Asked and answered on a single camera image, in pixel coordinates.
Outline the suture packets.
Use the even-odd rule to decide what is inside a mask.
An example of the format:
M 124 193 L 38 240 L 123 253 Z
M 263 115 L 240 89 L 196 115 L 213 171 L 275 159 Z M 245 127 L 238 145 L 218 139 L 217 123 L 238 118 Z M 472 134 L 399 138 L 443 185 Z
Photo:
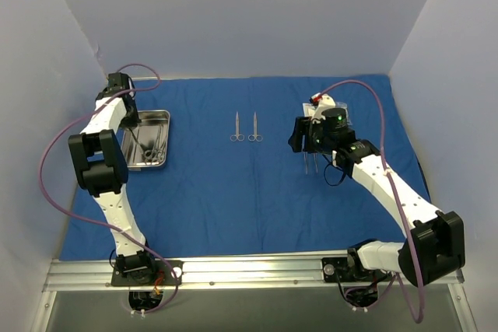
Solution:
M 337 108 L 343 109 L 344 112 L 345 112 L 345 118 L 346 118 L 346 120 L 349 120 L 348 105 L 346 103 L 343 103 L 343 102 L 336 102 L 335 106 Z

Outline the white sterile packet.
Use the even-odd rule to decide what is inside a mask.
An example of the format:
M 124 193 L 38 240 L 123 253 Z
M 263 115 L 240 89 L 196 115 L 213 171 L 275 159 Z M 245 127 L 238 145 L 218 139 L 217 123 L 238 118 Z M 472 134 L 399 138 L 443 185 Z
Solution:
M 305 117 L 313 117 L 315 106 L 311 103 L 303 103 L 303 114 Z

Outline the blue surgical drape cloth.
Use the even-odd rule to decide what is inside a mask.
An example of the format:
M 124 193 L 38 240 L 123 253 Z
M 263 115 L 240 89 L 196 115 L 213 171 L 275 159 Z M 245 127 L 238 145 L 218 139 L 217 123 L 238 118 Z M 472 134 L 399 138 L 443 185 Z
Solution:
M 365 239 L 403 240 L 378 201 L 338 170 L 288 146 L 309 97 L 329 88 L 346 103 L 359 138 L 428 197 L 418 159 L 384 75 L 340 78 L 189 79 L 137 97 L 142 110 L 171 115 L 162 169 L 133 172 L 127 192 L 149 245 L 166 257 L 343 250 Z M 245 139 L 232 142 L 235 113 Z M 261 142 L 249 142 L 253 115 Z

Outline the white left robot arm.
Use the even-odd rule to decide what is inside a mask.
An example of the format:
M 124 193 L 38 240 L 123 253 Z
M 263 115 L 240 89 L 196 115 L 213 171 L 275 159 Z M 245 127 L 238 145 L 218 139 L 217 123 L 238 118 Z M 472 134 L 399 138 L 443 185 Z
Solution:
M 144 250 L 146 238 L 128 201 L 128 164 L 116 137 L 122 124 L 139 123 L 132 88 L 125 73 L 109 74 L 107 86 L 96 98 L 96 113 L 80 134 L 69 137 L 68 146 L 79 186 L 89 192 L 111 226 L 115 270 L 147 285 L 156 278 L 157 266 Z

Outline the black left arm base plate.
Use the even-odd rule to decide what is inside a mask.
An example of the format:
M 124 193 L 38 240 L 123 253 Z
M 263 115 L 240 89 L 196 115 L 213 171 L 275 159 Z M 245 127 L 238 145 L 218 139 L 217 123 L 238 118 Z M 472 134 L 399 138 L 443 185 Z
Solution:
M 151 266 L 141 266 L 132 269 L 115 269 L 110 284 L 114 287 L 139 287 L 181 284 L 183 262 L 171 260 L 172 270 L 161 260 L 155 260 Z

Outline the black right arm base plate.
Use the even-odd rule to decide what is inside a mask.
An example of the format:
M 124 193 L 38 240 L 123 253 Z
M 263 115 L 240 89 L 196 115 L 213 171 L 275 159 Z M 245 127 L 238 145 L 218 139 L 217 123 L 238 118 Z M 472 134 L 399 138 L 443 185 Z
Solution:
M 365 270 L 348 257 L 322 257 L 321 270 L 326 283 L 373 283 L 390 281 L 392 276 L 380 270 Z

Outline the metal surgical instrument tray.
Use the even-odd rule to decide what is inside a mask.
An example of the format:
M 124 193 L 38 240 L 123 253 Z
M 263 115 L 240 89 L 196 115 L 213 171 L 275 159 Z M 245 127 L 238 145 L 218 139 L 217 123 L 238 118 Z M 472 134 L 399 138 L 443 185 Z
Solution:
M 137 126 L 123 129 L 121 151 L 128 170 L 162 169 L 167 161 L 170 112 L 140 110 L 139 119 Z

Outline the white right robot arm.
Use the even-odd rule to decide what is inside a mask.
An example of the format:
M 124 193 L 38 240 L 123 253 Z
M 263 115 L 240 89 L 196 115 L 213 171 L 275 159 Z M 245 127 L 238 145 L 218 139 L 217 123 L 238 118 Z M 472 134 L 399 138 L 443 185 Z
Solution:
M 366 241 L 345 261 L 350 277 L 374 270 L 397 272 L 412 285 L 428 285 L 464 267 L 465 230 L 454 211 L 443 212 L 415 192 L 383 159 L 381 151 L 356 137 L 344 107 L 303 105 L 289 138 L 293 152 L 329 157 L 329 166 L 365 188 L 397 222 L 402 243 Z

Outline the long steel forceps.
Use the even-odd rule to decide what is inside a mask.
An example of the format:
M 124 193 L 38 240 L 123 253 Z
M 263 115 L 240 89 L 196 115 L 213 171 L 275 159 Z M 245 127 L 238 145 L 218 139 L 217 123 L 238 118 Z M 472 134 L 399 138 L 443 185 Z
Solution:
M 304 172 L 306 175 L 308 175 L 308 153 L 307 152 L 303 153 L 303 160 L 304 160 Z
M 315 173 L 318 174 L 318 160 L 317 160 L 317 153 L 313 153 L 313 157 L 314 157 L 314 170 L 315 170 Z

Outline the steel surgical scissors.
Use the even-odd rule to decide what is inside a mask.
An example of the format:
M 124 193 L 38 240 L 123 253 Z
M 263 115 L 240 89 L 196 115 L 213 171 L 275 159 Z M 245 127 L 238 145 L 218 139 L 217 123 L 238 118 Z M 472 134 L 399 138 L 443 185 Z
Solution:
M 247 139 L 249 142 L 261 142 L 263 140 L 263 136 L 258 133 L 258 116 L 256 112 L 253 115 L 253 131 L 248 135 Z
M 244 135 L 240 132 L 240 116 L 237 111 L 234 119 L 234 133 L 230 136 L 230 140 L 232 142 L 242 142 L 244 139 Z

